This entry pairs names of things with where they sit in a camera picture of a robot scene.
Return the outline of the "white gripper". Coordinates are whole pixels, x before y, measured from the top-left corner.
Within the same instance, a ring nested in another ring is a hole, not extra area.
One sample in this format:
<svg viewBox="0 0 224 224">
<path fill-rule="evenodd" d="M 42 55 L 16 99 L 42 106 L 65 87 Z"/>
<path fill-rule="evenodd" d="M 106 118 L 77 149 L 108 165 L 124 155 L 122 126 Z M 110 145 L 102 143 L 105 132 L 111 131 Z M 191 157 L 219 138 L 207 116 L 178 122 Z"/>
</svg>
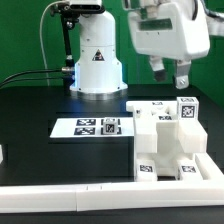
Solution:
<svg viewBox="0 0 224 224">
<path fill-rule="evenodd" d="M 166 80 L 162 58 L 175 59 L 175 87 L 187 88 L 189 60 L 206 56 L 210 48 L 201 1 L 127 0 L 127 11 L 133 46 L 137 53 L 150 55 L 154 79 Z"/>
</svg>

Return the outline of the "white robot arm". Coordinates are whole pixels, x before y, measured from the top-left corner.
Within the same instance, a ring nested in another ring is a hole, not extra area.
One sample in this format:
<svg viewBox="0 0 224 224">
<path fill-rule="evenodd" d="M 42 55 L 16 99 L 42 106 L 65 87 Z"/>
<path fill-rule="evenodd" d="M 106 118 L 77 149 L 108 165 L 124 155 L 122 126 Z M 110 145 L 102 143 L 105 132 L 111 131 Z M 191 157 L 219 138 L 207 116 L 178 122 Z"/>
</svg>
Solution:
<svg viewBox="0 0 224 224">
<path fill-rule="evenodd" d="M 154 77 L 166 77 L 164 59 L 175 61 L 175 87 L 189 86 L 191 61 L 205 57 L 209 37 L 224 36 L 224 12 L 212 11 L 204 0 L 121 0 L 128 12 L 131 41 L 147 55 Z M 122 66 L 116 58 L 115 20 L 102 0 L 69 0 L 80 24 L 80 58 L 75 64 L 73 91 L 107 98 L 125 91 Z"/>
</svg>

